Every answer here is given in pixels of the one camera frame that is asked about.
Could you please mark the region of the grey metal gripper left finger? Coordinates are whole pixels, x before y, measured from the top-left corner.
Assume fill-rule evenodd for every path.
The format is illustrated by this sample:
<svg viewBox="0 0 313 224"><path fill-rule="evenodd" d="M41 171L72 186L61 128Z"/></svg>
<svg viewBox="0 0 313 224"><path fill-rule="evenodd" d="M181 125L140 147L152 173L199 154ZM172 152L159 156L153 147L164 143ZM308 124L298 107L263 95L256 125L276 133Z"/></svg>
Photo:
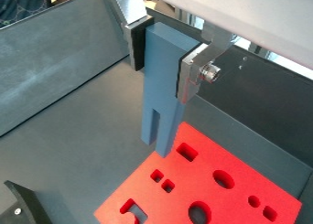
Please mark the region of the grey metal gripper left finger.
<svg viewBox="0 0 313 224"><path fill-rule="evenodd" d="M153 23L143 0L106 0L126 41L130 67L144 67L145 28Z"/></svg>

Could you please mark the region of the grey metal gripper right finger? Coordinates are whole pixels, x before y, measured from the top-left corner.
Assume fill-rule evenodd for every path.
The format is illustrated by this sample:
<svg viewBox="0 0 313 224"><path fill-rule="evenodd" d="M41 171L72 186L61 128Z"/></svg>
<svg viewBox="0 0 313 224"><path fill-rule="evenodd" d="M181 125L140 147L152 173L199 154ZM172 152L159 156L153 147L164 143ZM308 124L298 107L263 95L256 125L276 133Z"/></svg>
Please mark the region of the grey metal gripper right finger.
<svg viewBox="0 0 313 224"><path fill-rule="evenodd" d="M212 83L216 80L220 68L213 65L213 60L235 43L236 35L205 21L201 38L205 42L200 43L179 62L176 96L181 103L199 91L201 81Z"/></svg>

